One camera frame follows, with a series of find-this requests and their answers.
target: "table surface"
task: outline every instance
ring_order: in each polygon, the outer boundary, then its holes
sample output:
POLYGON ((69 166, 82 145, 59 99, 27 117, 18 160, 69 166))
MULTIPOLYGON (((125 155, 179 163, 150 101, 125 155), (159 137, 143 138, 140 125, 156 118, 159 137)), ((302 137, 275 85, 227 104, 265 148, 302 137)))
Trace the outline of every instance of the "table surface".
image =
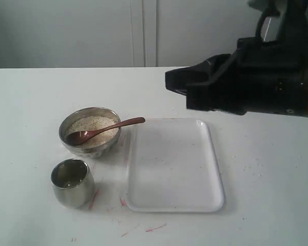
POLYGON ((186 110, 185 97, 165 89, 171 69, 0 70, 0 245, 308 246, 308 118, 186 110), (121 119, 207 122, 224 207, 213 214, 153 214, 121 206, 128 129, 111 153, 85 159, 100 189, 93 205, 60 205, 50 173, 74 156, 60 143, 59 125, 94 106, 121 119))

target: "stainless steel cup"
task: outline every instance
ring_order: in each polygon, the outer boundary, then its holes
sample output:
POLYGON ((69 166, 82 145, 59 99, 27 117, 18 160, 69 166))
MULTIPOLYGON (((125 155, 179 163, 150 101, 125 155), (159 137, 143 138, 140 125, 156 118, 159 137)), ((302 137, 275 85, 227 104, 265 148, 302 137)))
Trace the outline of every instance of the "stainless steel cup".
POLYGON ((58 201, 70 208, 78 208, 91 199, 94 181, 87 163, 68 159, 51 172, 51 183, 58 201))

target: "rice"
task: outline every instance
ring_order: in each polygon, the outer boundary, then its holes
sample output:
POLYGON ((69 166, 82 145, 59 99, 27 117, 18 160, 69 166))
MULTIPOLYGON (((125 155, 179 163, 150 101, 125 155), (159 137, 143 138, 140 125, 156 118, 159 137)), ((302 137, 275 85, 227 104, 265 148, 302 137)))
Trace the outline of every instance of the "rice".
MULTIPOLYGON (((78 131, 93 131, 99 130, 104 127, 108 127, 116 124, 116 122, 110 118, 103 116, 89 116, 74 122, 65 132, 65 137, 67 135, 78 132, 78 131)), ((85 143, 79 145, 81 148, 93 148, 102 145, 110 141, 118 132, 119 128, 111 129, 103 132, 96 137, 86 141, 85 143)))

